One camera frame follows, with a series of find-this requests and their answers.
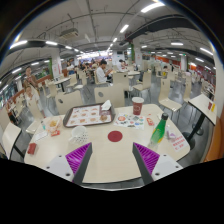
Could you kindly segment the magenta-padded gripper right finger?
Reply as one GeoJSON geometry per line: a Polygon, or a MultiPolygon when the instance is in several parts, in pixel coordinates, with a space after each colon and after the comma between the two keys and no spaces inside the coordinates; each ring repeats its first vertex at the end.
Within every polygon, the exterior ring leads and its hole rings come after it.
{"type": "Polygon", "coordinates": [[[164,178],[182,169],[182,166],[167,154],[161,154],[142,146],[133,144],[132,153],[136,159],[138,168],[145,185],[164,178]]]}

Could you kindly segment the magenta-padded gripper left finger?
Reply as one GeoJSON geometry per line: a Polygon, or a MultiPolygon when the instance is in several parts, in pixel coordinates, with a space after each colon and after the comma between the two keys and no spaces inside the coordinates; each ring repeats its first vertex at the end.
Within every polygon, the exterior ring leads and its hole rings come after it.
{"type": "Polygon", "coordinates": [[[81,185],[92,155],[92,144],[87,143],[67,155],[56,156],[45,170],[65,180],[81,185]]]}

